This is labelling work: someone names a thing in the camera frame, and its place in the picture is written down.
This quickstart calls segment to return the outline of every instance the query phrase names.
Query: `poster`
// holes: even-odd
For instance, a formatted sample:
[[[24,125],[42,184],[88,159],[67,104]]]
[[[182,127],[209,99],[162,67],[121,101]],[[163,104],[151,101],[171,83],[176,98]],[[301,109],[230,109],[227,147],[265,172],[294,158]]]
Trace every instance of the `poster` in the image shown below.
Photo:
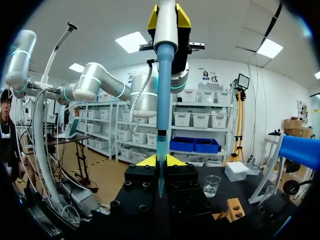
[[[305,102],[296,101],[297,103],[297,109],[298,109],[298,118],[302,119],[302,124],[307,125],[308,124],[308,107]]]

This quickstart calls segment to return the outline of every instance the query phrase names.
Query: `water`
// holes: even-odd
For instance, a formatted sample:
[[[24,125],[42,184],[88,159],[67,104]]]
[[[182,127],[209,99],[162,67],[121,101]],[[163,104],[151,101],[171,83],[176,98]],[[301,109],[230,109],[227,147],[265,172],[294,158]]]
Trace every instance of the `water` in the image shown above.
[[[207,198],[213,198],[217,193],[218,186],[206,185],[203,188],[203,192]]]

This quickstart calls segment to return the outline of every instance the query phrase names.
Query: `hair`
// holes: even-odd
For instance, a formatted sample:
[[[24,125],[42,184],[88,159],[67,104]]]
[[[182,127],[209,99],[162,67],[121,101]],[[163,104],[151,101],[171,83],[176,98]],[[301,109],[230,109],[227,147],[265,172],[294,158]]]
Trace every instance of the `hair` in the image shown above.
[[[9,89],[5,89],[1,94],[1,103],[4,101],[12,102],[12,93]]]

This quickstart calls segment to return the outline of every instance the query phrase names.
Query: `blue storage bin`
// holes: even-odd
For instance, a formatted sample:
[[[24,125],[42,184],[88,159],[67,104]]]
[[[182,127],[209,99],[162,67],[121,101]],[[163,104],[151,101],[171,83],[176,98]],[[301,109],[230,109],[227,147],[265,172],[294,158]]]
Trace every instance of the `blue storage bin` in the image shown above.
[[[170,141],[170,149],[184,152],[193,152],[195,150],[195,139],[192,137],[176,136]]]
[[[214,139],[196,138],[194,141],[194,151],[196,153],[218,153],[219,144]]]

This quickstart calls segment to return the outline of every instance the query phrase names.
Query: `ceiling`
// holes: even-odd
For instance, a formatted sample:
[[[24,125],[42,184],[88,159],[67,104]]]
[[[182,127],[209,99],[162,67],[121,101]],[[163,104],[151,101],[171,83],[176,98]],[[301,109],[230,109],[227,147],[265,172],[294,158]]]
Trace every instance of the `ceiling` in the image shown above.
[[[80,74],[68,67],[98,62],[112,70],[155,58],[153,51],[127,53],[115,39],[140,31],[151,40],[147,24],[157,0],[46,0],[26,23],[37,34],[32,70],[43,73],[47,59],[67,22],[78,26],[60,47],[50,76],[74,80]],[[276,13],[277,0],[176,0],[191,20],[190,40],[205,42],[206,49],[189,58],[219,59],[264,67],[311,89],[320,85],[314,74],[320,69],[303,31],[283,7],[268,38],[284,49],[274,58],[258,50]]]

